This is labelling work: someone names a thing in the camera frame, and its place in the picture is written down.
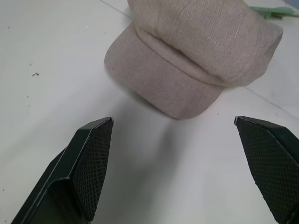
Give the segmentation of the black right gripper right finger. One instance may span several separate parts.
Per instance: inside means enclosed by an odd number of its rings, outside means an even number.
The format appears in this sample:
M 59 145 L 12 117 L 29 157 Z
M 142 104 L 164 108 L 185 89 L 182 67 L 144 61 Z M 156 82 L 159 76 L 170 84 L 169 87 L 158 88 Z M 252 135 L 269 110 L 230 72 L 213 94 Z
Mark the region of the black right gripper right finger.
M 237 116 L 234 120 L 251 175 L 279 224 L 299 222 L 299 140 L 286 127 Z

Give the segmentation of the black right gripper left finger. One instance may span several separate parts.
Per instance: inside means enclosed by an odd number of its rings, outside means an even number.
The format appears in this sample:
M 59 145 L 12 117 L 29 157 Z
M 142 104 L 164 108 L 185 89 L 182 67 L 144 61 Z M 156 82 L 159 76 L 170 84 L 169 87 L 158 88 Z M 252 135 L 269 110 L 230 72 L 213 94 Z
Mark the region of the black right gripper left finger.
M 14 224 L 89 224 L 104 184 L 114 120 L 79 128 L 48 165 L 13 219 Z

